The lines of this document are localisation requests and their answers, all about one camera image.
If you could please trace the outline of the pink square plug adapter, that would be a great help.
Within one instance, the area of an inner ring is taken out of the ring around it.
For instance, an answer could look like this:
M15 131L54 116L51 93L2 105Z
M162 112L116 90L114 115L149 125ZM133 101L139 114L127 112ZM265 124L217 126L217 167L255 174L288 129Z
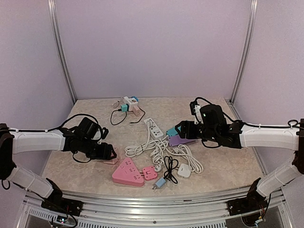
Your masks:
M143 174L143 178L146 181L151 181L151 180L154 180L154 179L156 179L158 177L158 174L155 171L155 167L154 166L144 167L142 169L142 174Z

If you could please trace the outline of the white cube socket adapter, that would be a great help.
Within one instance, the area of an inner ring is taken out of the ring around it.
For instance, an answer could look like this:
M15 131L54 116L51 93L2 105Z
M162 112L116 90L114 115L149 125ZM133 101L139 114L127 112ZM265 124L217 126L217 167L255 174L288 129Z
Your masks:
M129 105L130 108L138 105L138 101L135 98L128 98L126 100L126 103Z

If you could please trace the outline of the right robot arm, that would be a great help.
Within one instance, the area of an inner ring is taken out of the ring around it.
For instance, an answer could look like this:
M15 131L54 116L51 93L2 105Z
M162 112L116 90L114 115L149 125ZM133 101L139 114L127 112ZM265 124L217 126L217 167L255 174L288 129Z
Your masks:
M194 121L181 121L175 126L180 138L200 139L217 143L218 147L241 149L249 147L273 147L294 151L294 157L277 167L270 174L257 179L244 198L237 204L253 211L262 205L276 189L290 183L304 173L304 123L291 120L287 125L254 125L242 120L227 123L220 105L200 106L190 103Z

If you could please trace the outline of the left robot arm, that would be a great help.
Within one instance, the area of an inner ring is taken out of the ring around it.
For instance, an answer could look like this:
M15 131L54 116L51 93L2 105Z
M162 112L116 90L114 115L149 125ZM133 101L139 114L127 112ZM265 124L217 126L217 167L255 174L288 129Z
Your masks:
M102 140L109 131L97 120L84 116L78 126L60 125L49 130L20 130L0 125L0 180L14 183L20 188L41 197L56 211L62 211L66 200L61 189L50 179L42 178L31 170L19 167L13 155L23 152L59 151L83 153L89 161L111 161L117 158L114 147Z

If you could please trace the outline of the light blue plug adapter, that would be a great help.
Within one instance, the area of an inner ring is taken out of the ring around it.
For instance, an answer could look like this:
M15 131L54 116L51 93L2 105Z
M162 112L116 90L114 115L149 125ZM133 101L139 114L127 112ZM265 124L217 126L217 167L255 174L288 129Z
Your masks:
M153 184L152 189L153 190L160 189L166 182L167 182L167 179L164 177L161 177Z

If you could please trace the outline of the white plug adapter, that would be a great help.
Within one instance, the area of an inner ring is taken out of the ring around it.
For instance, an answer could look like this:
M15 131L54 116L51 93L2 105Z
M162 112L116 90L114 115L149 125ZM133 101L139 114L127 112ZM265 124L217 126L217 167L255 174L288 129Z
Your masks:
M182 163L178 168L177 175L182 178L189 178L191 175L189 165Z

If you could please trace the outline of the pink triangular power strip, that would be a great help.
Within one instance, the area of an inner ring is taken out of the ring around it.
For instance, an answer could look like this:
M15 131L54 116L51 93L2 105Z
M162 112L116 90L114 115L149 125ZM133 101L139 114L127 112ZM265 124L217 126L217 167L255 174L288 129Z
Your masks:
M144 179L131 158L125 158L112 174L114 183L142 187Z

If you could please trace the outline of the teal plug adapter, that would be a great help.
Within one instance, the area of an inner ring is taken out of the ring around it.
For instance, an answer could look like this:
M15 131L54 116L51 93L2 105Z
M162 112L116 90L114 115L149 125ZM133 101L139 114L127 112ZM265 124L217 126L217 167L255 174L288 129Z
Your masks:
M122 112L128 112L129 110L129 105L128 104L122 104L121 105L121 111Z

